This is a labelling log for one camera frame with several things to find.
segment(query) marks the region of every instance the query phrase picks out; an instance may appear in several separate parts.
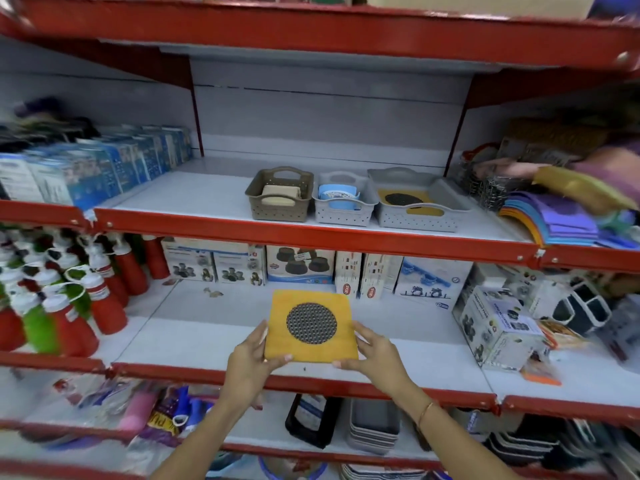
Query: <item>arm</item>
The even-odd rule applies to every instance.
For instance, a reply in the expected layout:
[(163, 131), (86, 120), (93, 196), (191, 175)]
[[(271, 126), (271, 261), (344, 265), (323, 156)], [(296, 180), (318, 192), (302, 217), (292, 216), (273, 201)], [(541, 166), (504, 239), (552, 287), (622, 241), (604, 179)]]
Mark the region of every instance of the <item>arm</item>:
[(264, 360), (267, 323), (262, 322), (229, 355), (225, 384), (220, 398), (204, 420), (175, 449), (151, 480), (202, 480), (225, 438), (260, 394), (270, 373), (293, 359), (292, 356)]
[(391, 397), (418, 425), (433, 451), (455, 480), (514, 480), (520, 477), (475, 441), (446, 411), (409, 379), (396, 346), (389, 339), (354, 322), (358, 349), (365, 360), (341, 360), (339, 369), (359, 371)]

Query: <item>purple package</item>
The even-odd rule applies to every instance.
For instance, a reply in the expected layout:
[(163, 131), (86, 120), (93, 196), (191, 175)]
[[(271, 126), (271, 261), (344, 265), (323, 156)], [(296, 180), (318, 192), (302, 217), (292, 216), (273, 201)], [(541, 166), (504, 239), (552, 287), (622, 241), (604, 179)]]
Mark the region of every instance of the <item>purple package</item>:
[(167, 387), (160, 393), (151, 416), (149, 416), (149, 421), (140, 432), (139, 437), (176, 448), (180, 430), (173, 424), (173, 415), (177, 407), (178, 391), (174, 387)]

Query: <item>stack of colorful cloths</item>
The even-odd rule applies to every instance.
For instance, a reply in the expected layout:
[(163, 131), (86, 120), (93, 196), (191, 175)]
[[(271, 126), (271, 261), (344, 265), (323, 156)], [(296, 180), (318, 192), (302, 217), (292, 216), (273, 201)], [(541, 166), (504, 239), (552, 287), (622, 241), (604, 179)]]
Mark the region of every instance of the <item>stack of colorful cloths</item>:
[(519, 220), (541, 246), (592, 246), (598, 240), (598, 226), (593, 218), (580, 204), (565, 197), (512, 192), (499, 215)]

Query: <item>person's left hand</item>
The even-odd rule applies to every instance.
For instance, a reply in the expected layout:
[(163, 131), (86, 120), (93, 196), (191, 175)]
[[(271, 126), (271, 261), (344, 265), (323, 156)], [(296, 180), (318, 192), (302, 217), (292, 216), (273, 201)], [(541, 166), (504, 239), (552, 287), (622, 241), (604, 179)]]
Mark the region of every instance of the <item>person's left hand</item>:
[(269, 375), (292, 361), (293, 355), (264, 359), (265, 340), (261, 339), (266, 329), (267, 322), (261, 322), (229, 355), (220, 399), (228, 399), (247, 409), (260, 394)]

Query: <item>person's right hand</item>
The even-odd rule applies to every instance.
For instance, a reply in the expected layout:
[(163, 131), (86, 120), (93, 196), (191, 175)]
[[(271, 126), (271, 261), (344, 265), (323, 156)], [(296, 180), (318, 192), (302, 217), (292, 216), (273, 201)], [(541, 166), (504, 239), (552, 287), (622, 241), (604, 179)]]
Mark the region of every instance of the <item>person's right hand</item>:
[(364, 337), (366, 342), (356, 336), (358, 350), (365, 360), (338, 360), (333, 366), (345, 371), (359, 371), (383, 393), (396, 400), (398, 395), (413, 385), (404, 369), (400, 354), (391, 341), (368, 329), (360, 322), (353, 322), (354, 329)]

